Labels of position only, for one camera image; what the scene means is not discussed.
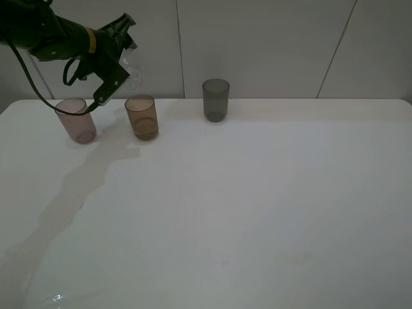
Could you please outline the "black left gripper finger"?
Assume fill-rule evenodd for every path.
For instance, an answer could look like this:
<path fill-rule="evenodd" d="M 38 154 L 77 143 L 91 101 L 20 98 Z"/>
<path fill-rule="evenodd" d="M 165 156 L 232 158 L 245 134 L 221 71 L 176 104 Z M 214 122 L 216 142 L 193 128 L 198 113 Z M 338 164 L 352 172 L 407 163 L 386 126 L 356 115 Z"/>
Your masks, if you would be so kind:
<path fill-rule="evenodd" d="M 96 30 L 97 33 L 102 33 L 108 36 L 126 36 L 130 27 L 135 25 L 134 19 L 123 14 L 118 19 Z"/>

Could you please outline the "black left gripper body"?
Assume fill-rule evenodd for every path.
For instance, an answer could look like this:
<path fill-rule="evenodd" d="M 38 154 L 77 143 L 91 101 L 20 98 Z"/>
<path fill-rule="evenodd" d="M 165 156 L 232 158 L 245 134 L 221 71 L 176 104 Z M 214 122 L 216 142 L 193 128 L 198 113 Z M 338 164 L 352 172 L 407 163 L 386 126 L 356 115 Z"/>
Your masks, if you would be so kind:
<path fill-rule="evenodd" d="M 86 53 L 79 55 L 75 77 L 86 80 L 95 74 L 102 82 L 125 82 L 130 78 L 124 68 L 122 54 L 134 51 L 136 43 L 126 30 L 88 30 Z"/>

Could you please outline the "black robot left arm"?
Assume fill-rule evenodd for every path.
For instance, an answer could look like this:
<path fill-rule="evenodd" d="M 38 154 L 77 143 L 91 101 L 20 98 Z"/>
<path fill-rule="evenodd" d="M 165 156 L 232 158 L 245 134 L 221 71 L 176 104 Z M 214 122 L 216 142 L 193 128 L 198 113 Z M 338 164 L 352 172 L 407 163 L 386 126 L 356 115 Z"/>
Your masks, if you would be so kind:
<path fill-rule="evenodd" d="M 1 44 L 12 43 L 43 62 L 79 60 L 73 77 L 64 79 L 67 86 L 91 74 L 106 80 L 122 71 L 123 51 L 137 47 L 128 33 L 135 24 L 123 14 L 94 30 L 56 15 L 51 1 L 1 1 Z"/>

